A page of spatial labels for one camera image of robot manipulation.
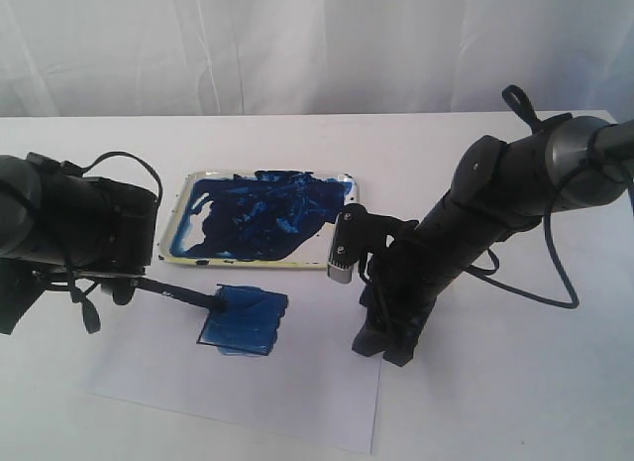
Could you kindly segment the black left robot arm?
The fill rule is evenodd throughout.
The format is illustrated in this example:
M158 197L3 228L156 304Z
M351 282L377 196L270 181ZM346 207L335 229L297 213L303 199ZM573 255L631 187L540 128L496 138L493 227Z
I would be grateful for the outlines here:
M1 331L9 335L47 291L69 294L88 333L100 330L90 291L128 304L152 261L163 191L90 175L30 153L1 158Z

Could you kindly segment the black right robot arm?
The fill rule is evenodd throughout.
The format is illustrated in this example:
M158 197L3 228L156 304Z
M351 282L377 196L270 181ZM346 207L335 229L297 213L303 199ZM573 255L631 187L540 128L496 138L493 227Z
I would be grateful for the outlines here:
M529 137L485 136L460 160L449 190L420 220L368 214L361 269L367 311L353 349L403 366L413 357L438 295L459 275L493 282L476 266L495 243L541 227L556 212L602 206L633 191L633 125L562 114Z

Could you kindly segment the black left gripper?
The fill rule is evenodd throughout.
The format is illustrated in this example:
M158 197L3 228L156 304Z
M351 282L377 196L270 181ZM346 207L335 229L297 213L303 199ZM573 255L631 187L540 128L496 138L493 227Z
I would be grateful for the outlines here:
M81 290L76 281L90 279L89 273L106 274L114 269L108 258L80 265L70 258L29 261L1 259L1 333L11 335L18 322L47 291L67 292L73 303L81 307L82 320L89 334L101 329L101 320L88 290Z

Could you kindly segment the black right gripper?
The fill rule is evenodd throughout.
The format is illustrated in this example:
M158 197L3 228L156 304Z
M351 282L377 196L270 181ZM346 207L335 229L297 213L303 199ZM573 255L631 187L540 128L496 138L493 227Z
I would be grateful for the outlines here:
M501 219L451 198L420 222L372 214L358 204L356 223L360 249L372 258L360 297L367 314L352 350L364 357L385 352L385 361L397 367L413 359L437 296L511 235Z

